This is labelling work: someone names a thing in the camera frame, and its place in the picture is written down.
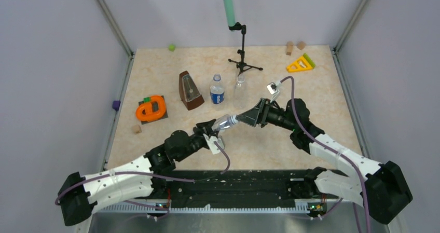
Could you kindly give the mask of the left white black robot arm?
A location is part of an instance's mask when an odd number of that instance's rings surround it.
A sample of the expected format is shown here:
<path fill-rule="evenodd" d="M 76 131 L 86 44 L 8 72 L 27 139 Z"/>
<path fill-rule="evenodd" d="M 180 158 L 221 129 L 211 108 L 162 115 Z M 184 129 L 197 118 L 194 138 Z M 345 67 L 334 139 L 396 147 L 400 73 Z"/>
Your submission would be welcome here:
<path fill-rule="evenodd" d="M 201 122 L 186 131 L 174 131 L 164 142 L 146 154 L 123 165 L 95 174 L 70 174 L 55 200 L 61 208 L 65 226 L 77 225 L 97 211 L 125 200 L 138 197 L 161 198 L 166 193 L 166 181 L 193 183 L 194 179 L 172 177 L 176 162 L 202 148 L 210 147 L 215 120 Z"/>

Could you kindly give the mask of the white cap red mark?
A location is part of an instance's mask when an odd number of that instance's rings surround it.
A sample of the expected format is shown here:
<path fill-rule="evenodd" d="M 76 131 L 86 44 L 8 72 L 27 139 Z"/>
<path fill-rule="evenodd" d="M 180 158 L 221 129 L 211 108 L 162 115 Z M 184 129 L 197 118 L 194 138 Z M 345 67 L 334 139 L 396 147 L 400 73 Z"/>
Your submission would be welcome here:
<path fill-rule="evenodd" d="M 233 125 L 235 125 L 235 124 L 237 124 L 239 121 L 236 119 L 236 115 L 232 115 L 231 117 L 231 123 L 233 124 Z"/>

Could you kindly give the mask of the clear bottle red label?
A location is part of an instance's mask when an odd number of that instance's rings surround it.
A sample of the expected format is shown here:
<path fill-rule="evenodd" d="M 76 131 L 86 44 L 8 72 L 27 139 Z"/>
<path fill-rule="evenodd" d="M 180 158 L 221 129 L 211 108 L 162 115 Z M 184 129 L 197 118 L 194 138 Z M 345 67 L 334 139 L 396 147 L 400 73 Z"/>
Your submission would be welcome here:
<path fill-rule="evenodd" d="M 212 126 L 212 131 L 213 132 L 220 132 L 222 130 L 226 130 L 228 128 L 233 127 L 234 125 L 231 123 L 231 117 L 232 115 L 224 115 L 218 119 L 215 120 L 213 126 Z"/>

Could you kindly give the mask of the clear Pepsi plastic bottle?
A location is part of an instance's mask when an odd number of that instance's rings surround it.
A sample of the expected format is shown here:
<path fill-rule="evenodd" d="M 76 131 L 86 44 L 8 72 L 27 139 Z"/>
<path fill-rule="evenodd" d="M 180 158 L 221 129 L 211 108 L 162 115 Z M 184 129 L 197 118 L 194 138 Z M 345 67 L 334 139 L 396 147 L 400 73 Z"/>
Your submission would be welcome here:
<path fill-rule="evenodd" d="M 214 105 L 219 105 L 224 102 L 225 88 L 220 74 L 214 74 L 213 76 L 210 84 L 210 97 Z"/>

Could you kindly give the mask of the clear bottle white cap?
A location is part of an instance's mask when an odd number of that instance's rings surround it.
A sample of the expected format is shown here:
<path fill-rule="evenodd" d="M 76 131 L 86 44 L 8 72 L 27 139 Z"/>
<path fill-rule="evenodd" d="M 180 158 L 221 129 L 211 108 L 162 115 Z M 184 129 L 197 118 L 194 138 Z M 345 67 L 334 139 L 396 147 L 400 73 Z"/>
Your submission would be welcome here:
<path fill-rule="evenodd" d="M 244 74 L 237 76 L 235 87 L 233 90 L 233 104 L 237 109 L 242 109 L 247 103 L 247 83 Z"/>

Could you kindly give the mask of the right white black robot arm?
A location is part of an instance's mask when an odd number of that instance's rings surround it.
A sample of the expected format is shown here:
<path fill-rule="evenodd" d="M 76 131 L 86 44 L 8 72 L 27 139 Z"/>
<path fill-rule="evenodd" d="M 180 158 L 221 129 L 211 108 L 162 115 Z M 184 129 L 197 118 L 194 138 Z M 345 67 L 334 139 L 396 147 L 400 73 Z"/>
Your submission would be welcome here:
<path fill-rule="evenodd" d="M 409 205 L 413 196 L 402 169 L 392 161 L 380 163 L 337 143 L 310 119 L 302 99 L 289 100 L 286 108 L 262 98 L 250 110 L 235 115 L 237 122 L 252 127 L 267 124 L 290 130 L 290 139 L 311 156 L 332 164 L 340 174 L 314 168 L 304 183 L 305 193 L 317 198 L 322 193 L 354 202 L 368 210 L 371 218 L 387 225 Z"/>

